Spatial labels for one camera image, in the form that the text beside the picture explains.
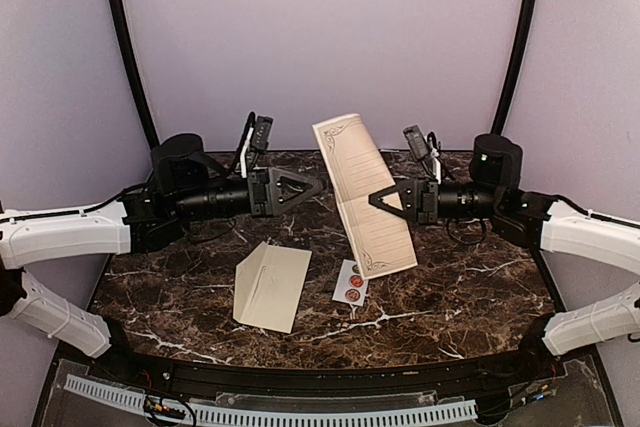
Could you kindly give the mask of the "beige lined letter sheet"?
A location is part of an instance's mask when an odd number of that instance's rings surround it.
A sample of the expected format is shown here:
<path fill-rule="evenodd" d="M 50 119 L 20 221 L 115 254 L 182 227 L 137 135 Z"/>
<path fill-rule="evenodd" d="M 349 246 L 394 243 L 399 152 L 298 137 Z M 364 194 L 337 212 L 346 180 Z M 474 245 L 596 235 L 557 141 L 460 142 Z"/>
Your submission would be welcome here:
<path fill-rule="evenodd" d="M 369 203 L 394 180 L 361 116 L 334 117 L 312 129 L 361 275 L 375 279 L 416 267 L 407 222 Z"/>

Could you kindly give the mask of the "cream paper envelope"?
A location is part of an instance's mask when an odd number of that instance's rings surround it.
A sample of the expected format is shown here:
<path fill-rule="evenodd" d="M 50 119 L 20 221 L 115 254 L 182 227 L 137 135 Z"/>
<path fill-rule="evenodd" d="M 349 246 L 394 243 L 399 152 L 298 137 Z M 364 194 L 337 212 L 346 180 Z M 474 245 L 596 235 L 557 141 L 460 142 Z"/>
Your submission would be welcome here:
<path fill-rule="evenodd" d="M 261 242 L 235 271 L 233 319 L 290 334 L 312 252 Z"/>

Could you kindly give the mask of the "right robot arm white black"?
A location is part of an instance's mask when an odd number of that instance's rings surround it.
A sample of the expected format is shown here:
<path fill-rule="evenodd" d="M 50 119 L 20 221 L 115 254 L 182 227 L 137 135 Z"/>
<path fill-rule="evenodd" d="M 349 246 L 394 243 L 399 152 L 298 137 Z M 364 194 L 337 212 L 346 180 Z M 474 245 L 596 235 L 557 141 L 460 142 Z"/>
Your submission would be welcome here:
<path fill-rule="evenodd" d="M 474 140 L 470 180 L 457 183 L 439 159 L 434 134 L 416 126 L 403 132 L 426 177 L 402 179 L 370 194 L 371 206 L 419 225 L 477 220 L 484 231 L 530 251 L 572 254 L 639 272 L 639 225 L 577 205 L 558 194 L 520 189 L 523 150 L 498 134 Z M 534 379 L 549 363 L 570 351 L 639 332 L 639 286 L 568 312 L 534 321 L 510 360 L 521 381 Z"/>

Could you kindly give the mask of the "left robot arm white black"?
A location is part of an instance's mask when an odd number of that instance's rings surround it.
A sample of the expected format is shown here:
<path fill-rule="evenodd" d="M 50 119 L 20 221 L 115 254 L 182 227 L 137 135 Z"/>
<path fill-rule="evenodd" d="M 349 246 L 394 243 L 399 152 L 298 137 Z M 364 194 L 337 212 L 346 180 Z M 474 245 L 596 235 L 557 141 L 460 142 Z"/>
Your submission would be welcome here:
<path fill-rule="evenodd" d="M 1 214 L 1 314 L 65 342 L 120 383 L 141 374 L 120 323 L 91 314 L 45 287 L 27 266 L 90 254 L 157 252 L 191 223 L 280 216 L 320 193 L 322 180 L 280 168 L 235 174 L 206 154 L 202 138 L 175 135 L 151 152 L 152 173 L 100 204 Z"/>

